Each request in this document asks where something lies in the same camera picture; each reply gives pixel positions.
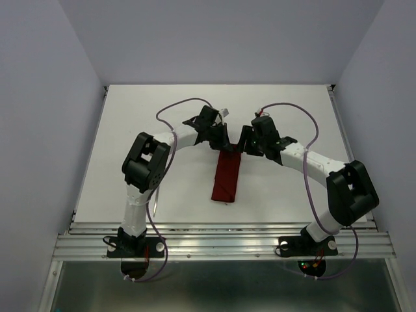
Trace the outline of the dark red cloth napkin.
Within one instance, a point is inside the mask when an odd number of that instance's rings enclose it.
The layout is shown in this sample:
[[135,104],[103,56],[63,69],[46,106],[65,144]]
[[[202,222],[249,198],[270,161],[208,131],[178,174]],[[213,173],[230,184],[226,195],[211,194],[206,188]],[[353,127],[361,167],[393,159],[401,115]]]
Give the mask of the dark red cloth napkin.
[[237,145],[231,151],[221,151],[218,156],[211,199],[216,202],[234,203],[237,193],[241,152]]

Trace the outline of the silver metal spoon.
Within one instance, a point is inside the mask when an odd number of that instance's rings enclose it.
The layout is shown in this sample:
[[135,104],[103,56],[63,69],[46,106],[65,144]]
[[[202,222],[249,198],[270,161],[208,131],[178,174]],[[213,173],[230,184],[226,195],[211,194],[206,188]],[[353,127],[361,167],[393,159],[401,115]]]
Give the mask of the silver metal spoon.
[[160,194],[160,188],[158,187],[156,189],[155,195],[154,195],[153,212],[152,212],[153,218],[155,217],[156,212],[157,212],[157,207],[158,207],[158,202],[159,202],[159,194]]

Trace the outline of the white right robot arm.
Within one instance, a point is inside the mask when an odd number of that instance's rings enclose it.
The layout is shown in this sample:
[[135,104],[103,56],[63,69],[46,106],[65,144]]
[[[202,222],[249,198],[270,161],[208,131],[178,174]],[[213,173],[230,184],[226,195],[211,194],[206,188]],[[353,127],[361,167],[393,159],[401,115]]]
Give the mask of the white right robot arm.
[[309,178],[326,188],[328,210],[316,215],[299,238],[299,246],[307,254],[315,253],[323,240],[338,234],[341,228],[352,225],[380,204],[362,162],[336,161],[310,151],[294,138],[281,137],[269,116],[258,116],[250,125],[245,125],[237,147],[248,155],[265,156],[302,173],[307,189]]

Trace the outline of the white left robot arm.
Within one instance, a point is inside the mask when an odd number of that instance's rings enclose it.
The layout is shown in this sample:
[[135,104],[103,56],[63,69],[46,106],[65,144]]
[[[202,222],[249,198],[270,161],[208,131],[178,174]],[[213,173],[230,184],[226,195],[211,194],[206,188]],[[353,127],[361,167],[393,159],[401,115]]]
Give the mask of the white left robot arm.
[[232,150],[224,121],[228,114],[227,109],[216,110],[206,105],[199,115],[168,132],[137,135],[122,164],[127,199],[118,236],[125,237],[122,248],[129,255],[137,256],[144,251],[141,236],[146,232],[146,206],[166,175],[168,158],[202,142],[208,142],[214,150]]

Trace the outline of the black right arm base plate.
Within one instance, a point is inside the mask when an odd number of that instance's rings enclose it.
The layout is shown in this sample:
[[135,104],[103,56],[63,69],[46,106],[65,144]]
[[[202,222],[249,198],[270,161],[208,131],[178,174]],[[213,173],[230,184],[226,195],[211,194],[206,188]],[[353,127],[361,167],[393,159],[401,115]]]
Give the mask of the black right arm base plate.
[[315,242],[312,238],[304,235],[279,237],[274,253],[284,258],[314,257],[316,255],[336,256],[338,250],[333,236],[329,236],[321,242]]

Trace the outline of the aluminium right side rail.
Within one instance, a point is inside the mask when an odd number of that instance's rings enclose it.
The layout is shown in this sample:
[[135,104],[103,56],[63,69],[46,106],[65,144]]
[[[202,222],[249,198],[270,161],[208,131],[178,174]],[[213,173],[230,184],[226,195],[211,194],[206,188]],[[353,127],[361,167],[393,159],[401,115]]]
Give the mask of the aluminium right side rail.
[[[348,155],[348,160],[351,162],[355,159],[354,157],[354,153],[352,151],[352,148],[350,146],[350,142],[348,140],[347,137],[347,133],[341,118],[341,114],[339,112],[338,106],[337,106],[337,102],[336,102],[336,98],[335,98],[335,85],[333,84],[326,84],[326,88],[328,91],[328,95],[331,101],[331,105],[335,114],[335,118],[337,120],[337,124],[339,126],[339,130],[341,132],[341,137],[343,140],[343,144],[346,150],[346,153]],[[378,231],[378,227],[376,225],[374,216],[372,212],[369,212],[365,215],[367,221],[366,222],[356,222],[355,226],[358,227],[358,229],[360,230],[366,230],[366,231]]]

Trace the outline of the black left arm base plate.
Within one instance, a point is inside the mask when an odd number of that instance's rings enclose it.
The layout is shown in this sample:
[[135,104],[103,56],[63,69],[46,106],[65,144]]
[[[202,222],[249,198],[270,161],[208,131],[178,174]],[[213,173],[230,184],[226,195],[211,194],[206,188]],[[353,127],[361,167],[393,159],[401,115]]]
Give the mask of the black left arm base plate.
[[162,259],[165,256],[164,244],[158,237],[141,238],[130,246],[113,236],[104,236],[102,241],[107,245],[107,257],[110,259]]

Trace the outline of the aluminium front frame rail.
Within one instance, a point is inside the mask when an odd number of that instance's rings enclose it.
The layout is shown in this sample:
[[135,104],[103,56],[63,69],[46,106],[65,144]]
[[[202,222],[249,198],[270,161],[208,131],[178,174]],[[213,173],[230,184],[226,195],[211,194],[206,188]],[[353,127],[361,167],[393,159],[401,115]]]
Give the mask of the aluminium front frame rail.
[[[273,260],[275,246],[282,236],[295,236],[303,223],[257,224],[169,224],[156,225],[166,239],[171,261]],[[343,229],[336,236],[336,259],[390,259],[396,253],[387,232],[378,231],[374,222],[359,223],[356,234]],[[115,235],[116,225],[74,223],[58,236],[54,261],[106,261],[105,235]]]

